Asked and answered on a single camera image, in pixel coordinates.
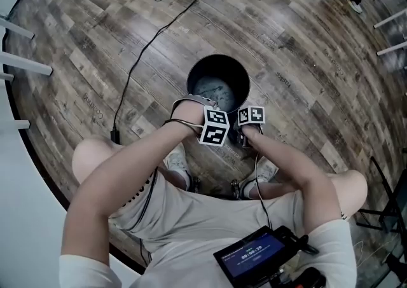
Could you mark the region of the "person's right forearm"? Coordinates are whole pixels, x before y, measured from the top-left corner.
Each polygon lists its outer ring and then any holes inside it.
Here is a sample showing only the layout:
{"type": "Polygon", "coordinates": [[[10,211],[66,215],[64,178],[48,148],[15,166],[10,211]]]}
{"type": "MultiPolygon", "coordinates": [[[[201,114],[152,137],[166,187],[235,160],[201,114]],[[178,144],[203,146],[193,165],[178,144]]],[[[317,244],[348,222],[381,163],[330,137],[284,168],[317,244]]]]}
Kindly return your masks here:
{"type": "Polygon", "coordinates": [[[341,208],[331,179],[296,148],[271,139],[254,127],[242,127],[244,135],[263,156],[299,187],[303,197],[303,226],[309,234],[319,226],[341,219],[341,208]]]}

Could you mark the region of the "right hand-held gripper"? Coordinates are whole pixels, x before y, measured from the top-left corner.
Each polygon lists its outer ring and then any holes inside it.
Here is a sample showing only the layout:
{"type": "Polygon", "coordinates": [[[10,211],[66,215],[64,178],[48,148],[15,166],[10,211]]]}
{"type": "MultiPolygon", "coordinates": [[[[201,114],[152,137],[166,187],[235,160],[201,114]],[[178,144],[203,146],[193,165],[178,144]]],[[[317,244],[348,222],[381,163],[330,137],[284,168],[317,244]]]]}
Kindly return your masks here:
{"type": "Polygon", "coordinates": [[[263,106],[247,106],[238,110],[237,120],[234,124],[234,130],[237,133],[237,143],[244,149],[251,148],[247,137],[242,131],[242,126],[254,126],[259,133],[263,134],[263,125],[265,124],[265,108],[263,106]]]}

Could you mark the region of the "black monitor with blue screen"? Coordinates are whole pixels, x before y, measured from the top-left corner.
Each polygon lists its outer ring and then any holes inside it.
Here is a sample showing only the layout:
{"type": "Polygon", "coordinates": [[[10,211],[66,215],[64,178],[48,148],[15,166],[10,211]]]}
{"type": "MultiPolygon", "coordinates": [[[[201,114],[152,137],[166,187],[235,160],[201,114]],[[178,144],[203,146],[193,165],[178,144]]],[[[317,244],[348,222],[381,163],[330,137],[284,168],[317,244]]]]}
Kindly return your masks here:
{"type": "Polygon", "coordinates": [[[264,226],[214,253],[233,288],[258,288],[279,278],[282,265],[299,251],[299,238],[287,227],[264,226]]]}

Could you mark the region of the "black stool with chrome legs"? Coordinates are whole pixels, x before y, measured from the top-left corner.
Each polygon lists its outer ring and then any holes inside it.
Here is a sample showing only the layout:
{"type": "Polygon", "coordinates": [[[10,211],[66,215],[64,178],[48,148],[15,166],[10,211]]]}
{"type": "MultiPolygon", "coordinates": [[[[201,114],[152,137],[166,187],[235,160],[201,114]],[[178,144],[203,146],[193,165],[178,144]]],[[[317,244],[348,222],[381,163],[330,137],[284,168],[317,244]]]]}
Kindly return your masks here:
{"type": "Polygon", "coordinates": [[[230,193],[228,193],[228,194],[201,193],[200,188],[201,188],[201,180],[198,177],[192,177],[191,184],[188,189],[189,192],[206,195],[206,196],[210,196],[210,197],[221,199],[221,200],[231,200],[231,201],[240,200],[240,186],[239,186],[239,183],[237,182],[237,180],[232,180],[232,182],[230,183],[230,193]]]}

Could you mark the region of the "person's left forearm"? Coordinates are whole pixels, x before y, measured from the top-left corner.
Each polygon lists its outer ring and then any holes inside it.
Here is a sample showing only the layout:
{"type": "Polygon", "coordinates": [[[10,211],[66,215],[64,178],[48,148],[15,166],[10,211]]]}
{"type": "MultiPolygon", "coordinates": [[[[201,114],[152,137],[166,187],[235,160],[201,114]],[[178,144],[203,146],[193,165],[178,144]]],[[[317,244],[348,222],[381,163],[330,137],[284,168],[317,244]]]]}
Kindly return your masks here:
{"type": "Polygon", "coordinates": [[[201,125],[203,105],[190,100],[174,109],[174,120],[103,161],[80,185],[67,211],[63,255],[109,262],[109,216],[129,201],[161,161],[201,125]]]}

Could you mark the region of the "person's left leg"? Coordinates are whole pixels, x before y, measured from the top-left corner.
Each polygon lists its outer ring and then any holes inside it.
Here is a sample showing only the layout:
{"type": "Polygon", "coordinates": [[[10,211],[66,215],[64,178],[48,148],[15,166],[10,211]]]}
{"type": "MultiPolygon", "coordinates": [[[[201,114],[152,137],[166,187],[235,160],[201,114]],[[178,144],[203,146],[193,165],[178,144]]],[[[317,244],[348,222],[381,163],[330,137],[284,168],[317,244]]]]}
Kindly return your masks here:
{"type": "Polygon", "coordinates": [[[123,148],[125,146],[115,144],[105,137],[91,137],[81,141],[72,156],[72,172],[79,185],[82,186],[89,176],[94,186],[102,185],[102,187],[120,178],[126,178],[129,167],[122,161],[114,162],[113,165],[108,162],[108,167],[103,166],[102,170],[98,171],[100,164],[123,148]]]}

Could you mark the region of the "person's right grey shoe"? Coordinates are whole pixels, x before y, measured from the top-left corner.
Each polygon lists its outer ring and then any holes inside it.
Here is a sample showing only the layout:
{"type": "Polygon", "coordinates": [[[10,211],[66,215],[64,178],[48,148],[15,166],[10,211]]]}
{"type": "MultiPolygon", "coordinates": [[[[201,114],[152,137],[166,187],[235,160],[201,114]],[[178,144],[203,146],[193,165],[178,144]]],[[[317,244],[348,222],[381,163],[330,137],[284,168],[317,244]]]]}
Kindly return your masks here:
{"type": "Polygon", "coordinates": [[[261,157],[253,172],[240,183],[240,197],[250,199],[249,193],[251,189],[257,187],[256,183],[270,182],[278,170],[279,168],[274,163],[264,156],[261,157]]]}

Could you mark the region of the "person's left grey shoe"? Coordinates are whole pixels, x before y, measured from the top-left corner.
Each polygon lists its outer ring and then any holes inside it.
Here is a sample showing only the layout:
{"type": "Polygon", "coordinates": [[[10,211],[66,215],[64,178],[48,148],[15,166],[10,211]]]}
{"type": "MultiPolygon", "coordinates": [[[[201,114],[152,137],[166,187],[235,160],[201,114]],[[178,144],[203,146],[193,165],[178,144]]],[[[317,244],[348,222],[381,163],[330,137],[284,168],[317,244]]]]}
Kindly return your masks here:
{"type": "Polygon", "coordinates": [[[185,191],[188,191],[191,186],[191,172],[186,161],[186,153],[184,145],[178,144],[163,160],[166,168],[171,172],[176,172],[183,178],[185,185],[183,186],[185,191]]]}

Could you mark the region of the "black round bucket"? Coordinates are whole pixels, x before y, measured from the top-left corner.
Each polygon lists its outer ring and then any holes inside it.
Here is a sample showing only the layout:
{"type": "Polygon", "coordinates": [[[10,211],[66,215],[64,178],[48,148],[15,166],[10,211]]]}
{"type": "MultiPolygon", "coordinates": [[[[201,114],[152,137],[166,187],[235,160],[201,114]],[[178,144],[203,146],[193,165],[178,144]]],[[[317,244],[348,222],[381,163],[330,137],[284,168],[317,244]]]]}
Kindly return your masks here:
{"type": "Polygon", "coordinates": [[[200,59],[190,70],[187,92],[217,102],[232,114],[247,100],[251,88],[245,67],[235,58],[213,54],[200,59]]]}

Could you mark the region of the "person's grey shoe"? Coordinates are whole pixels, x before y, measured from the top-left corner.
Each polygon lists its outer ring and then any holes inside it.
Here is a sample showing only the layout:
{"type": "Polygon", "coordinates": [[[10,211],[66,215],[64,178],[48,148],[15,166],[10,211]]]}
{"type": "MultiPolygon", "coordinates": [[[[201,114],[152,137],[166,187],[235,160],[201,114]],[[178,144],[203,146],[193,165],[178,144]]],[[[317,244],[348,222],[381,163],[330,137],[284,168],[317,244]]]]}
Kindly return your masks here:
{"type": "Polygon", "coordinates": [[[166,168],[171,172],[176,172],[183,178],[185,185],[183,186],[185,191],[188,191],[191,186],[191,172],[186,161],[186,153],[184,145],[178,144],[163,160],[166,168]]]}
{"type": "Polygon", "coordinates": [[[270,182],[278,170],[279,168],[274,163],[264,156],[261,157],[253,172],[240,183],[240,197],[250,199],[249,193],[251,189],[257,187],[256,183],[270,182]]]}

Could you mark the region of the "black folding chair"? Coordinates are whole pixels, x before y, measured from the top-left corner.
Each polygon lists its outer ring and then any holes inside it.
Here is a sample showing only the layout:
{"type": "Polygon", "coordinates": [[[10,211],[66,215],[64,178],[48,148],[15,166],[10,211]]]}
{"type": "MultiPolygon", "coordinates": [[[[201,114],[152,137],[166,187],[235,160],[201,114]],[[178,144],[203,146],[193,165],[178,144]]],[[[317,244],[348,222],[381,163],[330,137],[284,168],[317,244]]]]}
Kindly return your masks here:
{"type": "Polygon", "coordinates": [[[382,178],[382,185],[389,201],[381,211],[359,209],[358,212],[362,215],[365,223],[356,222],[356,225],[372,230],[385,231],[386,233],[399,233],[400,236],[407,235],[407,221],[404,220],[402,215],[403,209],[407,207],[407,168],[401,172],[396,187],[392,190],[375,158],[371,157],[371,161],[382,178]],[[366,214],[379,216],[379,226],[373,226],[370,224],[366,214]]]}

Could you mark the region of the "white metal table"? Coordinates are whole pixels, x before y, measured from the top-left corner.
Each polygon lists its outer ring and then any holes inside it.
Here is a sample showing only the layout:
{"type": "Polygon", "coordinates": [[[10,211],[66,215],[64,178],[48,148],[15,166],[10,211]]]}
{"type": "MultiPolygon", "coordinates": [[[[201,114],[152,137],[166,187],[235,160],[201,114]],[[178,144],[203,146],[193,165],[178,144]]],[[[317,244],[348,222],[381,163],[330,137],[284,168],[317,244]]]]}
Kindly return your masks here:
{"type": "MultiPolygon", "coordinates": [[[[0,27],[4,27],[9,31],[15,32],[29,39],[33,39],[34,37],[33,32],[11,23],[3,17],[0,17],[0,27]]],[[[45,76],[50,76],[53,72],[52,67],[48,65],[41,64],[27,58],[22,58],[18,55],[6,53],[2,50],[0,50],[0,64],[43,74],[45,76]]],[[[30,125],[31,123],[28,120],[0,121],[0,132],[4,130],[27,130],[30,128],[30,125]]]]}
{"type": "MultiPolygon", "coordinates": [[[[398,17],[400,17],[402,15],[407,16],[407,8],[405,8],[405,9],[403,9],[401,11],[398,11],[397,13],[387,17],[386,19],[383,19],[382,21],[375,24],[373,27],[374,27],[374,29],[377,29],[377,28],[379,28],[379,27],[381,27],[381,26],[383,26],[383,25],[385,25],[385,24],[387,24],[389,22],[394,21],[396,18],[398,18],[398,17]]],[[[404,42],[399,43],[399,44],[394,45],[394,46],[391,46],[391,47],[388,47],[388,48],[386,48],[384,50],[378,51],[376,53],[376,55],[378,57],[380,57],[380,56],[385,55],[387,53],[391,53],[391,52],[394,52],[396,50],[407,48],[407,36],[404,36],[403,38],[404,38],[404,42]]]]}

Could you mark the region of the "beige shorts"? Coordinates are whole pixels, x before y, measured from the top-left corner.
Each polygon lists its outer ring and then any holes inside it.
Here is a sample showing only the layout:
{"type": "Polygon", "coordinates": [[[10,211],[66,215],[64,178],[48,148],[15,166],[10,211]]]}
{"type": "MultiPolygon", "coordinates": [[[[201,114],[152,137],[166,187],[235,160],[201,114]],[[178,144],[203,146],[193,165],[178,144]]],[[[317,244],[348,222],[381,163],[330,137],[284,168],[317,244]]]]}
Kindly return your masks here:
{"type": "Polygon", "coordinates": [[[167,181],[161,171],[111,219],[144,240],[150,252],[173,242],[242,238],[267,221],[274,228],[284,225],[299,236],[307,234],[300,189],[261,206],[255,200],[229,201],[190,193],[167,181]]]}

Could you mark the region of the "white t-shirt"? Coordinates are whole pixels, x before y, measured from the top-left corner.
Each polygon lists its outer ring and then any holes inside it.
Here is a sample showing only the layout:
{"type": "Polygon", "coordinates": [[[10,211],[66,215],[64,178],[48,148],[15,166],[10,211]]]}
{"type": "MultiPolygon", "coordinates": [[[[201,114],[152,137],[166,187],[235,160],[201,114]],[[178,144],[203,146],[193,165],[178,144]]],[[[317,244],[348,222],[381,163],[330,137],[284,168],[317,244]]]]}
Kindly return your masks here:
{"type": "MultiPolygon", "coordinates": [[[[319,253],[302,254],[294,276],[313,267],[325,276],[326,288],[355,288],[357,266],[348,222],[330,221],[308,237],[319,253]]],[[[225,238],[170,243],[153,253],[145,273],[129,288],[232,288],[213,254],[235,242],[225,238]]],[[[75,255],[60,256],[59,282],[61,288],[121,288],[109,266],[75,255]]]]}

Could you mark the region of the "person's left hand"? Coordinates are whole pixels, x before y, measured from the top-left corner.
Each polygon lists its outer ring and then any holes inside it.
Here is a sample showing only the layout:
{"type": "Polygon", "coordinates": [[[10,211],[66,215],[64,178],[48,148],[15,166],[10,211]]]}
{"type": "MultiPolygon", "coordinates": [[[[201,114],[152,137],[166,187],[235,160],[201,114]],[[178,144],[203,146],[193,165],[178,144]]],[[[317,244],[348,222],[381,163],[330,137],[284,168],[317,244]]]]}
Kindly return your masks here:
{"type": "Polygon", "coordinates": [[[218,111],[219,110],[219,106],[217,104],[217,102],[211,100],[211,99],[206,99],[205,97],[201,97],[201,96],[190,96],[188,98],[188,100],[199,103],[203,106],[207,106],[208,109],[214,110],[214,111],[218,111]]]}

